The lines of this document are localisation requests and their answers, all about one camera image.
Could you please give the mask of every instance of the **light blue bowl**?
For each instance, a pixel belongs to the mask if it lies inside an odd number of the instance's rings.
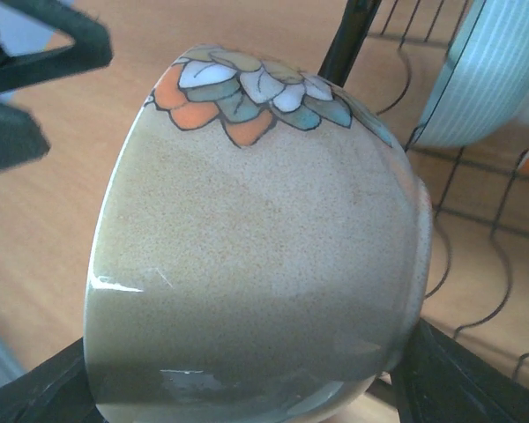
[[[473,144],[512,119],[528,92],[529,0],[474,0],[413,141]]]

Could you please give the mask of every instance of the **wire rack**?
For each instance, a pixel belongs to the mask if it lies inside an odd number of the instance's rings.
[[[399,94],[388,100],[388,106],[377,111],[383,120],[391,111],[399,107],[404,98],[411,94],[412,80],[414,78],[414,62],[407,52],[408,46],[416,48],[426,48],[437,50],[443,53],[443,60],[451,47],[452,42],[463,22],[463,19],[471,6],[470,0],[386,0],[382,1],[377,11],[374,23],[369,29],[367,39],[390,41],[395,45],[396,55],[403,63],[405,71],[405,83]],[[448,13],[448,28],[443,28],[443,14]],[[442,224],[443,216],[454,216],[457,219],[473,222],[483,226],[487,232],[488,246],[493,249],[496,255],[496,262],[501,267],[503,277],[498,279],[497,284],[502,285],[503,295],[495,304],[494,309],[483,315],[481,318],[465,322],[451,330],[453,338],[459,338],[468,330],[481,327],[501,316],[506,306],[512,301],[514,286],[518,286],[521,280],[516,278],[513,269],[513,259],[498,237],[501,234],[510,234],[521,239],[529,240],[529,225],[520,225],[519,222],[510,220],[504,222],[506,204],[513,193],[514,187],[520,183],[529,184],[529,176],[518,172],[520,160],[526,151],[516,152],[511,158],[511,162],[498,165],[493,160],[481,160],[470,154],[471,147],[456,150],[438,150],[420,148],[414,145],[414,136],[422,126],[416,125],[412,128],[409,137],[400,139],[408,155],[429,157],[442,162],[449,163],[444,170],[441,170],[442,179],[445,180],[443,189],[437,197],[433,197],[435,232],[441,239],[446,251],[445,265],[438,280],[433,281],[433,287],[427,292],[426,300],[436,295],[450,281],[451,272],[455,266],[455,250],[451,242],[451,234]],[[483,217],[481,213],[470,212],[462,207],[448,205],[451,190],[454,189],[456,179],[463,169],[475,169],[486,175],[497,175],[503,178],[505,183],[503,192],[498,196],[490,217]],[[529,351],[520,354],[512,361],[510,370],[506,368],[504,373],[509,373],[514,381],[518,381],[522,366],[529,360]]]

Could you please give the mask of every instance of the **speckled glaze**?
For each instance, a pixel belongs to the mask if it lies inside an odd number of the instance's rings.
[[[317,422],[399,360],[419,318],[427,191],[341,88],[197,46],[110,180],[85,358],[111,423]]]

